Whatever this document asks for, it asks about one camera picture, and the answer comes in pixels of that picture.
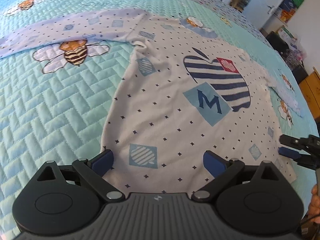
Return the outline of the right hand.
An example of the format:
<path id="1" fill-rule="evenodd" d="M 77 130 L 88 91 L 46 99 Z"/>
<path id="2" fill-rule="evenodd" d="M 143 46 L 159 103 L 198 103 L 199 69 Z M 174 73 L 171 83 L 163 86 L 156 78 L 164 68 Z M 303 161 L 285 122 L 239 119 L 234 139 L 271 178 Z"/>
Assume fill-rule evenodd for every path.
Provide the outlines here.
<path id="1" fill-rule="evenodd" d="M 318 187 L 317 185 L 315 185 L 312 190 L 311 190 L 311 200 L 310 200 L 310 204 L 308 206 L 308 218 L 314 217 L 314 219 L 312 219 L 313 222 L 319 224 L 319 213 L 320 213 L 320 198 L 318 195 Z"/>

